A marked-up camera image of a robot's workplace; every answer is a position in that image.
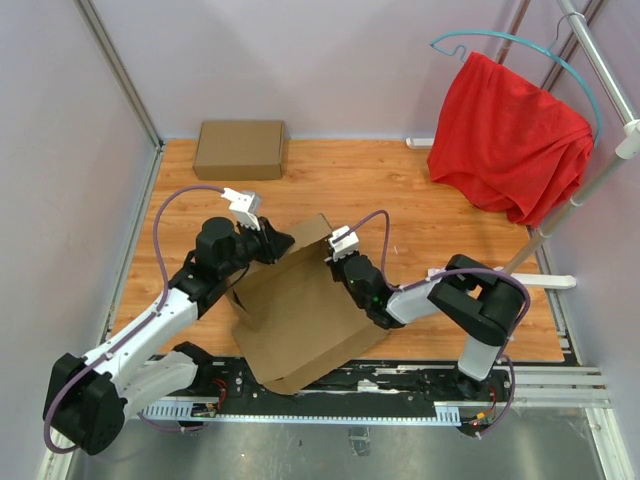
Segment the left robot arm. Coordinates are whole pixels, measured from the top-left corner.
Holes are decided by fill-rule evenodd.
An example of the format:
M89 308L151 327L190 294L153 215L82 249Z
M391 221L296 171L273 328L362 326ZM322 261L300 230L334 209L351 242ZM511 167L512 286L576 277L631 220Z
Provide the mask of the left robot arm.
M47 448L58 454L104 451L125 423L148 405L186 389L200 396L214 383L210 355L192 344L162 360L147 360L195 323L254 262L278 262L293 236L261 217L254 228L225 217L206 220L183 266L164 277L161 294L118 334L82 356L66 353L53 365L43 411Z

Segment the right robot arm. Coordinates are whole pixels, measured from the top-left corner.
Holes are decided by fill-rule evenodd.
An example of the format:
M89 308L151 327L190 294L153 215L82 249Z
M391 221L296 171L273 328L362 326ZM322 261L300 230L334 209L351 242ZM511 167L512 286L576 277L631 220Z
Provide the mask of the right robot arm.
M455 392L466 400L487 391L494 363L531 304L515 277L461 254L444 270L406 286L388 285L382 271L358 252L325 262L333 280L380 328L399 329L440 312L464 330L467 339L452 378Z

